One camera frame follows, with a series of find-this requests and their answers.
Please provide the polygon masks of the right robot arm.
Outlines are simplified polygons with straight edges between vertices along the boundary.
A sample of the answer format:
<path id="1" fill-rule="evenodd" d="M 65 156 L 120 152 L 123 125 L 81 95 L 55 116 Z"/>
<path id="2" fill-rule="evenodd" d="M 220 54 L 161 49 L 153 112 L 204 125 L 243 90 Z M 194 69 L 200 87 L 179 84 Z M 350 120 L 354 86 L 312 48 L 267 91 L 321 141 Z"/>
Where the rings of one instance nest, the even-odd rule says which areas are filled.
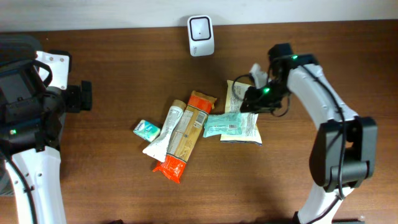
<path id="1" fill-rule="evenodd" d="M 337 94 L 312 54 L 295 54 L 288 43 L 268 51 L 269 68 L 254 64 L 254 82 L 242 99 L 242 113 L 273 114 L 282 100 L 295 95 L 307 110 L 317 135 L 309 158 L 312 189 L 292 223 L 333 223 L 344 199 L 375 168 L 377 124 L 361 117 Z"/>

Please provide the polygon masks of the yellow white snack bag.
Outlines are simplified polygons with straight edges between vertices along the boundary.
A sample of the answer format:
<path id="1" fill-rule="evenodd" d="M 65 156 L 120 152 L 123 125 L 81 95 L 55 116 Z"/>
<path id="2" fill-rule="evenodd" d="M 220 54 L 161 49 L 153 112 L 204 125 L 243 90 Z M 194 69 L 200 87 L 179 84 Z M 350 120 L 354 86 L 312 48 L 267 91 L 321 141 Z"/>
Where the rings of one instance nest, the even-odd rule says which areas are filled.
<path id="1" fill-rule="evenodd" d="M 240 82 L 235 82 L 233 85 L 232 80 L 227 80 L 227 94 L 224 106 L 225 113 L 240 112 L 242 105 L 241 99 L 243 98 L 246 90 L 250 85 Z M 241 113 L 241 130 L 240 135 L 222 134 L 220 137 L 221 142 L 229 143 L 253 143 L 259 146 L 262 145 L 261 135 L 257 127 L 258 115 L 254 113 Z"/>

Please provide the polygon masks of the small teal tissue pack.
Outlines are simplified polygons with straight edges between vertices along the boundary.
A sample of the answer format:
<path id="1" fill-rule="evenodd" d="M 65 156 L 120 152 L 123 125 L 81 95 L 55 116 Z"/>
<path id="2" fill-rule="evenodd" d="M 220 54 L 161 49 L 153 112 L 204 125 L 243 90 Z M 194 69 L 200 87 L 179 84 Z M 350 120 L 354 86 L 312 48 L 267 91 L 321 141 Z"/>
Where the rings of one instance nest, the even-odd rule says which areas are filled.
<path id="1" fill-rule="evenodd" d="M 142 119 L 134 128 L 133 133 L 148 142 L 152 142 L 159 136 L 160 128 Z"/>

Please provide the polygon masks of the teal wet wipes pack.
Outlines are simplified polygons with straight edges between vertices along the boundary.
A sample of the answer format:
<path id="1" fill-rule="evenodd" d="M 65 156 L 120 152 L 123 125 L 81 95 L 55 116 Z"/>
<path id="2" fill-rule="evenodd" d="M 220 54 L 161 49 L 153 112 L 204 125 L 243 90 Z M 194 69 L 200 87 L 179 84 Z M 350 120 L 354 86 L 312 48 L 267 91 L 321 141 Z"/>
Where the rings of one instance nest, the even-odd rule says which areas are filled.
<path id="1" fill-rule="evenodd" d="M 211 114 L 208 116 L 204 125 L 203 137 L 216 136 L 220 134 L 240 135 L 242 134 L 241 114 L 224 113 Z"/>

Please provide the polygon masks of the red spaghetti packet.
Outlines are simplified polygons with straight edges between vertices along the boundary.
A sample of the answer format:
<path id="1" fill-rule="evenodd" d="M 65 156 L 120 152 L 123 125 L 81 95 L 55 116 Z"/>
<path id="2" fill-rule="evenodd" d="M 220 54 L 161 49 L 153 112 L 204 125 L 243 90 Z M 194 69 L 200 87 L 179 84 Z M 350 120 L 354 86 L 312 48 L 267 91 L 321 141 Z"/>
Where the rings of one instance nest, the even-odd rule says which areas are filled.
<path id="1" fill-rule="evenodd" d="M 179 183 L 190 154 L 195 147 L 204 123 L 217 101 L 215 97 L 193 91 L 174 129 L 164 162 L 158 162 L 154 171 L 161 171 L 168 179 Z"/>

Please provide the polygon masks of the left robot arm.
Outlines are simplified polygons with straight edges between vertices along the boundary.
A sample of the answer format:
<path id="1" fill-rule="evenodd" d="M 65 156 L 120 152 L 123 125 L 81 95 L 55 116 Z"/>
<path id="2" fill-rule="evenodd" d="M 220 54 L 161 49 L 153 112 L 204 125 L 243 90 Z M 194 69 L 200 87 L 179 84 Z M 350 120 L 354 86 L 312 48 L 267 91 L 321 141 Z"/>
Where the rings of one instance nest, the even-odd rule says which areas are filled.
<path id="1" fill-rule="evenodd" d="M 19 223 L 66 223 L 60 140 L 68 113 L 93 107 L 92 84 L 68 84 L 72 56 L 35 51 L 1 64 L 1 155 Z"/>

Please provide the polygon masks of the white tube with beige cap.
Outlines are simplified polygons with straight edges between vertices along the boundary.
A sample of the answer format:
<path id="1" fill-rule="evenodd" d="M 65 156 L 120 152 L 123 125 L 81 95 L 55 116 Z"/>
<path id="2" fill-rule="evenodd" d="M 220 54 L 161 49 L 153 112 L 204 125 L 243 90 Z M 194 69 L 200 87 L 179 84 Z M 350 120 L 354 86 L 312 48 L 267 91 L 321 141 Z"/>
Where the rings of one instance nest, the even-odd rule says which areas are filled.
<path id="1" fill-rule="evenodd" d="M 182 118 L 186 106 L 187 105 L 181 100 L 173 101 L 160 131 L 160 135 L 142 151 L 144 154 L 159 162 L 165 162 L 171 135 Z"/>

